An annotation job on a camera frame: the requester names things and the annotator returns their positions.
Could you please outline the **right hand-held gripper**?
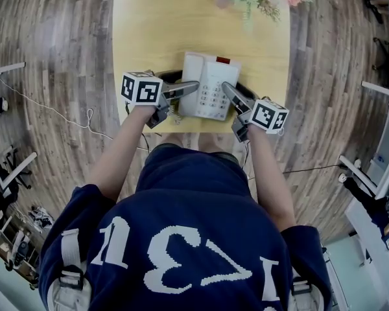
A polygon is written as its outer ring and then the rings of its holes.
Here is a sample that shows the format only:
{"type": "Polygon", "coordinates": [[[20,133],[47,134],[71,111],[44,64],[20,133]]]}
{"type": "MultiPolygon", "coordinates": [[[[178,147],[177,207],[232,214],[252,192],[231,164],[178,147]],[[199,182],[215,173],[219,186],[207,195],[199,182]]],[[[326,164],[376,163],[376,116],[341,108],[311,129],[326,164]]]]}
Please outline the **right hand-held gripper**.
{"type": "Polygon", "coordinates": [[[239,142],[247,140],[250,125],[255,125],[268,134],[277,134],[283,129],[289,115],[287,108],[263,97],[260,98],[240,82],[235,86],[223,82],[222,90],[237,112],[232,130],[239,142]]]}

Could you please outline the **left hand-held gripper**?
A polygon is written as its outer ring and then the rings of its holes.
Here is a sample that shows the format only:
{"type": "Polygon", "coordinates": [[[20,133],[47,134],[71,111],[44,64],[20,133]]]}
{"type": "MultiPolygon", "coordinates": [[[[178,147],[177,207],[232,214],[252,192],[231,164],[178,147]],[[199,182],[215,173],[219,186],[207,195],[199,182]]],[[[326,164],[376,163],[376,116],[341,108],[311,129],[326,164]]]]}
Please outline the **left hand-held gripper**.
{"type": "Polygon", "coordinates": [[[179,83],[182,74],[181,69],[155,74],[152,71],[125,72],[121,80],[121,96],[132,107],[152,106],[156,109],[147,122],[147,126],[153,129],[167,118],[170,101],[197,91],[199,81],[179,83]]]}

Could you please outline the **white telephone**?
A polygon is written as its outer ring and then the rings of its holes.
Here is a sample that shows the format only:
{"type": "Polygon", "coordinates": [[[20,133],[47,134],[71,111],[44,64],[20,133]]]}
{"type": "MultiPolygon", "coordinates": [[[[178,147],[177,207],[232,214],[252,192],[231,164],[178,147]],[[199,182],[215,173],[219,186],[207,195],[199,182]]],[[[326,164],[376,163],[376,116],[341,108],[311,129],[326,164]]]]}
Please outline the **white telephone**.
{"type": "Polygon", "coordinates": [[[186,52],[182,82],[197,81],[199,86],[194,93],[180,99],[179,114],[224,121],[230,101],[222,90],[222,84],[227,82],[236,86],[241,67],[240,62],[229,58],[186,52]]]}

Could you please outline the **person's left forearm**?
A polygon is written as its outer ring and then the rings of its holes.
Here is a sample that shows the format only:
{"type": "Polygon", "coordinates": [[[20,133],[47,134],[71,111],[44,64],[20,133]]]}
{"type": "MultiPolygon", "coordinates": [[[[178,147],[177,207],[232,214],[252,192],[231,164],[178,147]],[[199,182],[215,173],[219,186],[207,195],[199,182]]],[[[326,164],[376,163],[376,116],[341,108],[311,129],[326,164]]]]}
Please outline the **person's left forearm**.
{"type": "Polygon", "coordinates": [[[154,106],[136,106],[121,124],[108,149],[91,169],[87,183],[97,186],[104,197],[113,201],[118,199],[144,125],[155,110],[154,106]]]}

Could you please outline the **person's right forearm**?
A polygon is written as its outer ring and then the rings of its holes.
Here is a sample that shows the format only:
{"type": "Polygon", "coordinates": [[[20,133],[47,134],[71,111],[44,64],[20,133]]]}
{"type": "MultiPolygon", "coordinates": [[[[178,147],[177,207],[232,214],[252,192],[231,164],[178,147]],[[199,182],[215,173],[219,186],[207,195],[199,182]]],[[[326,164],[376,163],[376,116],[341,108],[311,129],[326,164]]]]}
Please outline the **person's right forearm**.
{"type": "Polygon", "coordinates": [[[248,127],[248,139],[259,205],[268,213],[279,231],[295,226],[292,194],[266,132],[251,124],[248,127]]]}

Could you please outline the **person's leg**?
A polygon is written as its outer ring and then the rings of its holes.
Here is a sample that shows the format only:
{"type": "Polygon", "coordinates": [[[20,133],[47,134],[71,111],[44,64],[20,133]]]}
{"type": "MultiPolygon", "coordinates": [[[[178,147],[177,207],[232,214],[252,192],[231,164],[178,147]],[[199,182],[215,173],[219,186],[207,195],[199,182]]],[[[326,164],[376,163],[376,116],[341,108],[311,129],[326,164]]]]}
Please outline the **person's leg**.
{"type": "Polygon", "coordinates": [[[223,152],[233,155],[233,136],[219,133],[200,133],[198,150],[206,153],[223,152]]]}
{"type": "Polygon", "coordinates": [[[181,148],[198,150],[198,133],[164,133],[161,143],[175,144],[181,148]]]}

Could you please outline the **person's dark shorts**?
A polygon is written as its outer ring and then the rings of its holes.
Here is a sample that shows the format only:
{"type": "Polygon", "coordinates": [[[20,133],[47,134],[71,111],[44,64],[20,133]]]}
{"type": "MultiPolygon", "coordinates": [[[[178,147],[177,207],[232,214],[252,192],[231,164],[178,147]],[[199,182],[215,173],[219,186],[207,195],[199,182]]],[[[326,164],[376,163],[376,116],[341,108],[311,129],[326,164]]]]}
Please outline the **person's dark shorts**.
{"type": "MultiPolygon", "coordinates": [[[[177,156],[182,156],[182,155],[185,155],[185,154],[200,154],[200,153],[204,153],[202,151],[198,151],[198,150],[191,150],[191,149],[187,149],[187,148],[182,148],[176,144],[172,144],[172,143],[164,143],[164,144],[160,144],[158,145],[157,147],[155,147],[155,149],[153,149],[148,157],[146,158],[146,161],[145,163],[148,164],[149,162],[151,161],[160,161],[160,160],[164,160],[166,158],[172,158],[172,157],[177,157],[177,156]]],[[[238,164],[240,165],[238,159],[232,155],[232,154],[229,154],[227,152],[211,152],[211,153],[207,153],[206,152],[206,155],[209,155],[209,156],[213,156],[215,158],[219,158],[220,160],[228,160],[228,161],[231,161],[235,164],[238,164]]]]}

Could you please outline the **person's navy printed shirt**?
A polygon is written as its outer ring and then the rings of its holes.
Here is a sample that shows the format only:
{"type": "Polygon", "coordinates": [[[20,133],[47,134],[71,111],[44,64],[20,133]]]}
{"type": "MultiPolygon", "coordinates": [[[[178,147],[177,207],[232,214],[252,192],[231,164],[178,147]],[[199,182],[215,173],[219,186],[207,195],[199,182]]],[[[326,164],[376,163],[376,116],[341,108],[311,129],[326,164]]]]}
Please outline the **person's navy printed shirt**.
{"type": "Polygon", "coordinates": [[[317,229],[279,231],[238,164],[205,153],[145,164],[119,202],[76,188],[41,249],[48,311],[331,311],[317,229]]]}

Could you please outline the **white desk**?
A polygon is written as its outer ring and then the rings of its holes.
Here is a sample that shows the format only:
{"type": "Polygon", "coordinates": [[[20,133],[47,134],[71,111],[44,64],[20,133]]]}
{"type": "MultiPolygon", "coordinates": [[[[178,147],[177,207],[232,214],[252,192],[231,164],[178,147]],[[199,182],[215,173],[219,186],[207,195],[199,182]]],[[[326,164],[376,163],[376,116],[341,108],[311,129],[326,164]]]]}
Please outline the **white desk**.
{"type": "MultiPolygon", "coordinates": [[[[373,90],[378,93],[389,96],[389,89],[363,81],[361,83],[363,90],[373,90]]],[[[364,173],[348,160],[345,156],[340,156],[339,160],[345,164],[352,173],[361,179],[364,184],[362,189],[370,189],[376,198],[382,198],[389,191],[389,108],[386,122],[383,127],[381,140],[370,160],[369,168],[364,173]]],[[[346,209],[346,216],[362,245],[367,249],[372,257],[372,263],[375,266],[379,282],[384,288],[384,294],[389,306],[389,250],[381,240],[379,228],[371,222],[366,210],[357,200],[352,200],[346,209]]]]}

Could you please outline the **black and white sneakers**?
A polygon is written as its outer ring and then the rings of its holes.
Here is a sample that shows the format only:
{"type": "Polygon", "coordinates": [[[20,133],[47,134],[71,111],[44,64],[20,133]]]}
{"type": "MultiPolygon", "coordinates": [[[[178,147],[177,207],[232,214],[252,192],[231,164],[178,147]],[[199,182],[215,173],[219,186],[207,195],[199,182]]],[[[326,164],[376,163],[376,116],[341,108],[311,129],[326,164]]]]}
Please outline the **black and white sneakers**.
{"type": "Polygon", "coordinates": [[[29,216],[38,229],[50,229],[54,224],[53,217],[43,207],[32,206],[29,216]]]}

